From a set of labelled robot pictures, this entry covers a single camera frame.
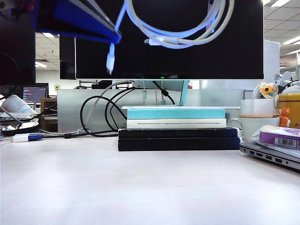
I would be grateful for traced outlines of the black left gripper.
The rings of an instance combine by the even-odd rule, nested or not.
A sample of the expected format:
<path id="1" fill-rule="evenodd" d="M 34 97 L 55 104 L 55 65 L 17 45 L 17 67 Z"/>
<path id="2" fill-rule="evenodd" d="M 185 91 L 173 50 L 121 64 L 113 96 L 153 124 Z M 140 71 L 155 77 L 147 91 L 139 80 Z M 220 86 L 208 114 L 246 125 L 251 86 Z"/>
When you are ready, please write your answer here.
<path id="1" fill-rule="evenodd" d="M 39 32 L 117 44 L 122 35 L 94 0 L 2 0 L 0 17 L 19 22 L 28 17 Z"/>

